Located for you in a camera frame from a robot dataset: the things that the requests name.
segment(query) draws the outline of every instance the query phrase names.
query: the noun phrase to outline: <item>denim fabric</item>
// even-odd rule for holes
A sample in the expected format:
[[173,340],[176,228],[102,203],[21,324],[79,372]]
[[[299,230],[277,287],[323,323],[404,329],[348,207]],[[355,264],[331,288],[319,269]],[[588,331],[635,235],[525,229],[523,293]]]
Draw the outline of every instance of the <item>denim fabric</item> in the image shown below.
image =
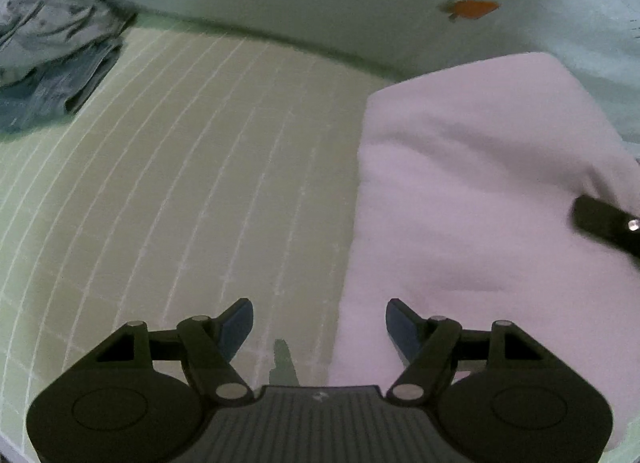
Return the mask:
[[92,43],[0,88],[0,132],[32,129],[75,114],[118,59],[122,40]]

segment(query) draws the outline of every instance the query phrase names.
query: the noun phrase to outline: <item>pink towel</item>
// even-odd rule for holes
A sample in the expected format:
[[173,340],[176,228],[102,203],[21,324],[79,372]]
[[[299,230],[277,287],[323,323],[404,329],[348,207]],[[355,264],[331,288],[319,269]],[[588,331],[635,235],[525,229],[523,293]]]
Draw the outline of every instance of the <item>pink towel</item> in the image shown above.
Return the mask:
[[369,98],[359,158],[330,385],[400,375],[393,297],[511,319],[607,398],[617,445],[640,412],[640,272],[568,217],[583,193],[640,213],[640,168],[578,81],[533,53],[403,82]]

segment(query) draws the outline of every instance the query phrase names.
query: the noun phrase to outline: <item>orange stain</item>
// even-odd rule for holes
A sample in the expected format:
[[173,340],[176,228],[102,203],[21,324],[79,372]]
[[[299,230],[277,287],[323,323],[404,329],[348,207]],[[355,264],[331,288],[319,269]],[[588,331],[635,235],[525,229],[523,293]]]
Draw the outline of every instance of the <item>orange stain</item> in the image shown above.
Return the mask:
[[451,20],[457,17],[475,20],[500,8],[500,4],[490,0],[459,0],[441,6],[442,11],[449,13]]

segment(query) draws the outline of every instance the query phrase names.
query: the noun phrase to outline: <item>folded towel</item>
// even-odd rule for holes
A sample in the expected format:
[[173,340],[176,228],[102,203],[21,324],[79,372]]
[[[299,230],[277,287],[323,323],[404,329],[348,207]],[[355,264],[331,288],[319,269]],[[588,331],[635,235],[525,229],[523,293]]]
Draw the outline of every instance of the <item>folded towel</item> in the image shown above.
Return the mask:
[[400,375],[393,297],[467,329],[510,319],[607,398],[619,443],[640,412],[640,274],[569,215],[583,193],[638,214],[640,168],[579,82],[536,53],[386,88],[359,161],[329,384]]
[[21,132],[75,114],[116,63],[121,48],[120,38],[95,42],[0,88],[0,132]]

